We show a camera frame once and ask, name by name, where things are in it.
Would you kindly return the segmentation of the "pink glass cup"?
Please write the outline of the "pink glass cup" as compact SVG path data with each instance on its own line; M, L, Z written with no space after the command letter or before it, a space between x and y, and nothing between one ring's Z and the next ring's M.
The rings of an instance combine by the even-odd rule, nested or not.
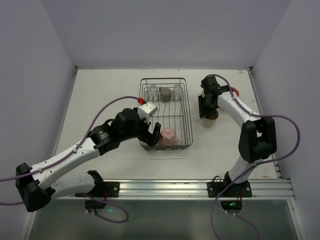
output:
M161 131L162 139L159 141L160 146L181 146L183 143L177 137L176 131L171 127L165 127Z

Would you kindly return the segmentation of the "beige tall cup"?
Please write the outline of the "beige tall cup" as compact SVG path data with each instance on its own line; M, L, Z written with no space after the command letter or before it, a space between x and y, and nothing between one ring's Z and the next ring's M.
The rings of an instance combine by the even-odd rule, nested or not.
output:
M215 114L215 115L212 115L212 116L206 116L206 117L203 117L202 118L202 126L204 128L211 128L217 121L219 117L219 114Z

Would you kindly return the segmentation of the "pink tall cup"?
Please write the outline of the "pink tall cup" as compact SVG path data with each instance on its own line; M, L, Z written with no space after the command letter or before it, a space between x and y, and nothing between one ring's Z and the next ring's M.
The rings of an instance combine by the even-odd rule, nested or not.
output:
M235 87L231 87L230 89L231 89L230 95L233 99L238 98L240 96L240 92L238 89L236 89Z

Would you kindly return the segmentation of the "clear glass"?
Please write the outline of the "clear glass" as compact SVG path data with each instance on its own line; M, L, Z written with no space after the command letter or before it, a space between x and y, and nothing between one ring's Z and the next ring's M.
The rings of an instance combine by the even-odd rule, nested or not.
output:
M183 96L183 87L180 84L175 84L172 89L172 97L179 100Z
M157 100L159 97L159 88L157 85L152 84L148 87L148 99L150 101Z

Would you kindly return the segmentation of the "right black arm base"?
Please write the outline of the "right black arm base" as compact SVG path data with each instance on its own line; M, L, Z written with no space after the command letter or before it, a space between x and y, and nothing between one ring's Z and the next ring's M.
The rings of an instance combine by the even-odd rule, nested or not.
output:
M209 198L216 198L231 180L225 175L224 179L215 176L212 181L207 182L207 192ZM237 214L242 210L243 198L251 198L253 196L251 185L246 180L242 183L234 183L221 196L221 198L231 198L231 200L221 200L220 205L224 211Z

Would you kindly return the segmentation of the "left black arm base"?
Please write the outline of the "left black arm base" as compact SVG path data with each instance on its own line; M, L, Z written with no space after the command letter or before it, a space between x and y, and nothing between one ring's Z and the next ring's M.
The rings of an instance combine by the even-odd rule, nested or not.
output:
M116 181L104 181L101 184L96 185L91 191L87 194L90 197L102 199L106 201L109 198L117 198L119 196L120 183ZM101 203L91 198L86 199L84 202L84 207L86 210L100 210L104 209L106 206L105 203Z

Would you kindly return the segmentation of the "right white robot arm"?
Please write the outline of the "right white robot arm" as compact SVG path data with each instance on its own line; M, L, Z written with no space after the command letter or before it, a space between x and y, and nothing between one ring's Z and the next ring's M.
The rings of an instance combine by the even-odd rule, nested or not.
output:
M272 117L261 117L245 105L232 90L230 84L221 86L215 75L208 75L200 84L198 96L199 118L204 126L211 127L224 110L240 127L239 158L225 174L227 184L246 182L253 166L268 159L277 150L276 126Z

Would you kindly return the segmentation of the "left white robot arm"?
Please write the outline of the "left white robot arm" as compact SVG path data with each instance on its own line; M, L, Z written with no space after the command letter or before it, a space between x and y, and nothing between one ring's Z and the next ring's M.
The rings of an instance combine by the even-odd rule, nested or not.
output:
M34 212L56 198L101 190L103 179L95 170L76 178L65 178L64 175L130 139L137 138L150 147L155 146L162 139L161 125L156 123L153 132L149 127L157 111L157 106L151 102L125 108L113 120L96 126L83 140L54 157L32 166L20 164L15 170L15 186L26 210Z

